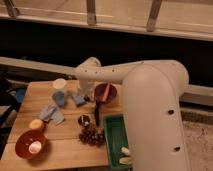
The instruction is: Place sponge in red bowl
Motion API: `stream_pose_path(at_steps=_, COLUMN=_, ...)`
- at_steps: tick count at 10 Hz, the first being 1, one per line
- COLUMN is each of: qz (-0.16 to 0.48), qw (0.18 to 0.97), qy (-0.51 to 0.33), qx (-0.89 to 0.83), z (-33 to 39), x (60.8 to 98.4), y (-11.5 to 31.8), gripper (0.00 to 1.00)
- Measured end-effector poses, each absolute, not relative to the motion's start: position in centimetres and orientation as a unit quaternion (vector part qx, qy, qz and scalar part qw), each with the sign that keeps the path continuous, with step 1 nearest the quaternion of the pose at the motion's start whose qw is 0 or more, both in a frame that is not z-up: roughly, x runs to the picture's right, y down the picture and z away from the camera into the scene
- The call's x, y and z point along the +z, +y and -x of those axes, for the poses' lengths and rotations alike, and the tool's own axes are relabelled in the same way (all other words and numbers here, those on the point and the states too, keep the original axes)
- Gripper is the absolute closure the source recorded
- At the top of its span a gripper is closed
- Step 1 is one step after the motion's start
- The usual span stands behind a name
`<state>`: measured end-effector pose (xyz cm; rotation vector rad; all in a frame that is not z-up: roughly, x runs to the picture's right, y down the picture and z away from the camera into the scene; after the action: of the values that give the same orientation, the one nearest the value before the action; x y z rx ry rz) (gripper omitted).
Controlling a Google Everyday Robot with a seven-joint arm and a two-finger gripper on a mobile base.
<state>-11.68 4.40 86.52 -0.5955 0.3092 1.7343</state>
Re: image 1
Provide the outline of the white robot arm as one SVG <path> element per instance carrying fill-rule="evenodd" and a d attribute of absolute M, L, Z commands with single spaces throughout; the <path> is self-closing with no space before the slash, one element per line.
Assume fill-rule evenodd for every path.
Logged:
<path fill-rule="evenodd" d="M 133 171 L 191 171 L 179 97 L 189 84 L 176 60 L 147 60 L 74 69 L 78 79 L 122 85 L 124 115 Z"/>

